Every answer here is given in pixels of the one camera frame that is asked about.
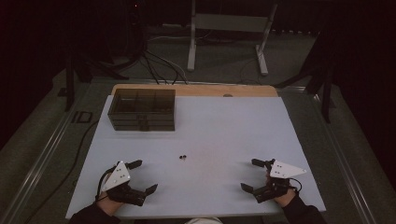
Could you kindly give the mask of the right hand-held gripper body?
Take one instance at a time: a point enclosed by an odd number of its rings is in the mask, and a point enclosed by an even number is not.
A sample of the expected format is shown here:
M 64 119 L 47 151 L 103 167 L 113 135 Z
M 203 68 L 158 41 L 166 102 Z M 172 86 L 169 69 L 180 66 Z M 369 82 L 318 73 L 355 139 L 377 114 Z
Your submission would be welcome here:
M 264 187 L 253 190 L 252 194 L 258 203 L 263 203 L 284 195 L 288 189 L 290 189 L 290 180 L 297 175 L 306 173 L 306 170 L 303 168 L 286 164 L 275 159 L 265 162 L 266 166 L 263 168 L 269 173 L 270 180 Z

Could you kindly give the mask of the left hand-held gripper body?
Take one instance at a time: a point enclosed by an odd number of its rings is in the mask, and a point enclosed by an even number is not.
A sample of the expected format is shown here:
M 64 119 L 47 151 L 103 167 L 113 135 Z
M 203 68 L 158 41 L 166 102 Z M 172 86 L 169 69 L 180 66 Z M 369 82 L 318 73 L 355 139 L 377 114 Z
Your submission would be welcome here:
M 142 206 L 146 199 L 146 193 L 129 186 L 131 176 L 130 170 L 125 166 L 126 163 L 118 162 L 102 187 L 102 191 L 105 191 L 112 201 Z

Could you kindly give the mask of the smoky transparent drawer box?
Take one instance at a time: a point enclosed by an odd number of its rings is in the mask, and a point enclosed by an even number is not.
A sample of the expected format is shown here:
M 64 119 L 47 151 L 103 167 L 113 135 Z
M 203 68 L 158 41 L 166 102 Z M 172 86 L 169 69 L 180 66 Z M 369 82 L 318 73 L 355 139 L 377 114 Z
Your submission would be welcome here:
M 115 125 L 165 125 L 175 127 L 176 91 L 118 89 L 108 117 Z

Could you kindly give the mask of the person's right hand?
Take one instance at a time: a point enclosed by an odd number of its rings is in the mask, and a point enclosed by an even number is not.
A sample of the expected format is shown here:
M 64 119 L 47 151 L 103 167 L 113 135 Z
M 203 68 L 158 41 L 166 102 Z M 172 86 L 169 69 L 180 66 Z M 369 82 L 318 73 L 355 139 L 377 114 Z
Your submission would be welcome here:
M 287 206 L 292 199 L 296 196 L 296 192 L 294 189 L 288 189 L 288 191 L 279 197 L 275 197 L 274 201 L 281 207 Z

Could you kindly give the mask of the person's left hand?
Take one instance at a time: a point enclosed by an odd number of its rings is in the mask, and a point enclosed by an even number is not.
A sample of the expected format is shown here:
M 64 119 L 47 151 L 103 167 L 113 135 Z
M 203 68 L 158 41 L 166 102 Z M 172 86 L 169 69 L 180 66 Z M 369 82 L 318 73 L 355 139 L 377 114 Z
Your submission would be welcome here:
M 95 203 L 103 212 L 111 217 L 114 216 L 117 211 L 123 206 L 123 203 L 110 200 L 105 191 L 102 191 L 99 194 L 98 199 Z

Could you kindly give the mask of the white table mat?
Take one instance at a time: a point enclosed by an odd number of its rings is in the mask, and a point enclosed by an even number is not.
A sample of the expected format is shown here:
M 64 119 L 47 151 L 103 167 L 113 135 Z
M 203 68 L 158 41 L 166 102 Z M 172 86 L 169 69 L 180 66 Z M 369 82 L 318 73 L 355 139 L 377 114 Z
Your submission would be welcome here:
M 241 189 L 265 182 L 264 169 L 251 160 L 309 167 L 279 97 L 178 97 L 175 123 L 172 132 L 119 132 L 103 114 L 67 213 L 93 201 L 99 178 L 117 161 L 143 162 L 131 172 L 133 188 L 158 185 L 142 206 L 123 206 L 121 218 L 276 214 L 275 203 L 258 203 Z

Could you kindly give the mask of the person's white clothing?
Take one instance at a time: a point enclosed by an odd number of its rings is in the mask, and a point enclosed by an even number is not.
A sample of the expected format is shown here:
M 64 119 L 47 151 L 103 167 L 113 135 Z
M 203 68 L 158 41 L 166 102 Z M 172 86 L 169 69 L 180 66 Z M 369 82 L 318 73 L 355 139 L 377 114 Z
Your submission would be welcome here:
M 184 224 L 223 224 L 220 219 L 216 217 L 198 217 L 192 218 Z

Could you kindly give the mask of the black tripod stand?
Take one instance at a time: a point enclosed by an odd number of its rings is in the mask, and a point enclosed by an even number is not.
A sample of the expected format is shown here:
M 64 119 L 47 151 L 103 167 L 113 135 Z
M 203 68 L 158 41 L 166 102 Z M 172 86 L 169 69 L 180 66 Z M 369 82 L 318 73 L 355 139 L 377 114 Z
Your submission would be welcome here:
M 104 72 L 108 77 L 118 80 L 127 80 L 127 77 L 121 76 L 110 68 L 105 67 L 98 61 L 80 52 L 74 52 L 67 48 L 65 55 L 65 87 L 60 90 L 59 95 L 66 98 L 65 111 L 69 111 L 75 102 L 75 74 L 80 74 L 83 80 L 91 80 L 92 76 L 87 69 L 83 69 L 85 63 L 92 65 L 94 68 Z

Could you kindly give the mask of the white metal stand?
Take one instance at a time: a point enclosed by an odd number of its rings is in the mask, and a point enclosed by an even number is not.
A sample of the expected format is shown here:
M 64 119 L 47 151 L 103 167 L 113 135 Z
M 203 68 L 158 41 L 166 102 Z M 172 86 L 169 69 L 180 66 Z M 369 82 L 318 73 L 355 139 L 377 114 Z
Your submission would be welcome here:
M 264 58 L 264 48 L 275 18 L 278 3 L 270 4 L 269 14 L 265 17 L 236 16 L 222 14 L 203 14 L 196 12 L 196 0 L 191 0 L 191 40 L 187 62 L 187 70 L 195 70 L 196 30 L 236 31 L 262 33 L 262 42 L 255 47 L 256 60 L 263 76 L 268 75 L 268 67 Z

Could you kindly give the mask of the metal floor rail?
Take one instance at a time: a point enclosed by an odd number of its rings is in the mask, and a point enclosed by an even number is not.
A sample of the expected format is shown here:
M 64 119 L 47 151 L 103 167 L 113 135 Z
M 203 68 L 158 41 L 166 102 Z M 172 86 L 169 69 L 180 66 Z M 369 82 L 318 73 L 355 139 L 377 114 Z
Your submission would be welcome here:
M 50 94 L 0 151 L 0 224 L 19 219 L 88 88 L 77 86 L 68 111 L 64 98 Z
M 311 103 L 316 111 L 316 116 L 319 118 L 320 125 L 324 130 L 326 137 L 330 141 L 330 147 L 335 156 L 335 162 L 337 164 L 338 169 L 344 179 L 346 184 L 348 193 L 360 215 L 362 224 L 377 224 L 373 212 L 371 211 L 362 191 L 361 186 L 359 185 L 356 177 L 354 176 L 348 162 L 347 158 L 336 139 L 336 136 L 332 130 L 332 127 L 329 123 L 327 123 L 322 117 L 321 113 L 321 103 L 319 96 L 315 94 L 311 99 Z

